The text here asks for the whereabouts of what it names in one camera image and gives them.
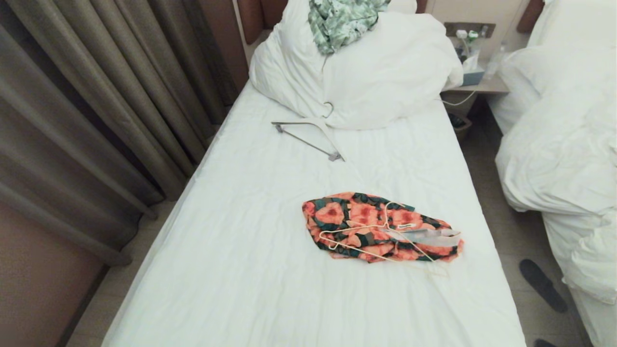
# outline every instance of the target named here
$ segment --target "rumpled duvet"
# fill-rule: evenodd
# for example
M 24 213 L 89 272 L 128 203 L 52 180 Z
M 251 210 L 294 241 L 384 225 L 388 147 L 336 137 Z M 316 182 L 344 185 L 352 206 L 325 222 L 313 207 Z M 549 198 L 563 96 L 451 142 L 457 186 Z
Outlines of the rumpled duvet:
M 445 27 L 429 14 L 381 12 L 374 30 L 324 56 L 310 11 L 308 0 L 289 0 L 249 69 L 255 89 L 301 117 L 329 114 L 329 127 L 383 128 L 423 112 L 444 88 L 463 81 Z
M 503 192 L 516 210 L 584 220 L 579 238 L 555 235 L 570 240 L 555 257 L 570 287 L 614 304 L 617 84 L 615 52 L 607 54 L 601 69 L 564 71 L 557 87 L 547 90 L 503 137 L 495 161 Z
M 308 22 L 317 49 L 332 54 L 359 40 L 377 23 L 390 0 L 310 0 Z

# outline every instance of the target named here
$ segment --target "curtain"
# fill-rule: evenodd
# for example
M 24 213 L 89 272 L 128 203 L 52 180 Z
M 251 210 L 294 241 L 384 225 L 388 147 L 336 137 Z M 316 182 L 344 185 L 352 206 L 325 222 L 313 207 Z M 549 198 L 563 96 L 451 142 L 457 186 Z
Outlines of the curtain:
M 179 197 L 238 95 L 200 13 L 197 0 L 0 0 L 0 199 L 129 263 L 139 216 Z

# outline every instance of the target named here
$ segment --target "white clothes hanger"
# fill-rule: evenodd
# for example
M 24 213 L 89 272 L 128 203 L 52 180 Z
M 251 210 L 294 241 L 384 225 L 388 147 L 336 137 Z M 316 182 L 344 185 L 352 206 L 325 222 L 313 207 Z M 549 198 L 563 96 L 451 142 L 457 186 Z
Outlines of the white clothes hanger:
M 288 135 L 293 136 L 294 138 L 306 143 L 307 145 L 325 153 L 328 155 L 328 159 L 330 159 L 331 161 L 335 161 L 336 159 L 340 159 L 342 161 L 345 161 L 345 158 L 343 157 L 343 155 L 341 154 L 341 150 L 336 146 L 336 142 L 334 142 L 334 138 L 332 137 L 332 134 L 330 132 L 330 129 L 328 128 L 328 126 L 326 125 L 326 122 L 324 121 L 324 119 L 327 119 L 332 112 L 334 112 L 334 106 L 329 103 L 326 102 L 326 104 L 329 104 L 330 106 L 332 106 L 332 110 L 330 111 L 330 113 L 327 116 L 321 116 L 321 117 L 312 117 L 312 118 L 303 118 L 301 120 L 285 120 L 285 121 L 281 121 L 281 122 L 271 122 L 272 125 L 275 126 L 276 130 L 279 133 L 286 133 Z M 319 128 L 324 135 L 326 135 L 326 138 L 328 139 L 328 141 L 330 141 L 330 143 L 332 144 L 332 146 L 334 146 L 335 148 L 335 152 L 330 153 L 328 151 L 325 151 L 324 149 L 321 149 L 317 146 L 315 146 L 314 144 L 303 140 L 302 138 L 299 138 L 298 136 L 295 136 L 294 134 L 286 131 L 283 128 L 283 125 L 297 125 L 297 124 L 310 124 L 310 125 L 314 125 L 317 128 Z

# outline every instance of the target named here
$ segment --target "wall socket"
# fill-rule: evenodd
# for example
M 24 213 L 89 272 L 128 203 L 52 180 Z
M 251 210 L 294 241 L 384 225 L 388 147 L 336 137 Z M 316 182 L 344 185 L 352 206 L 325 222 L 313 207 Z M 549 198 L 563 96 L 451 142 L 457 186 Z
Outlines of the wall socket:
M 467 32 L 473 30 L 480 33 L 482 31 L 482 27 L 485 25 L 489 27 L 489 30 L 486 32 L 486 38 L 490 38 L 493 35 L 493 31 L 495 31 L 495 27 L 497 26 L 495 23 L 446 22 L 444 23 L 445 35 L 448 37 L 457 37 L 457 30 L 464 30 Z

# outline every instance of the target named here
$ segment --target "clothing tag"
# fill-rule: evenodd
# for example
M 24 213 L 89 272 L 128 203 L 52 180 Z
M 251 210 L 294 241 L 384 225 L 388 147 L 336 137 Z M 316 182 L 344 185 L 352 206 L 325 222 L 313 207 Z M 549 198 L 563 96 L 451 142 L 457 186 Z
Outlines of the clothing tag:
M 416 226 L 416 223 L 401 224 L 401 225 L 398 225 L 396 229 L 407 229 L 407 228 L 413 228 L 415 226 Z

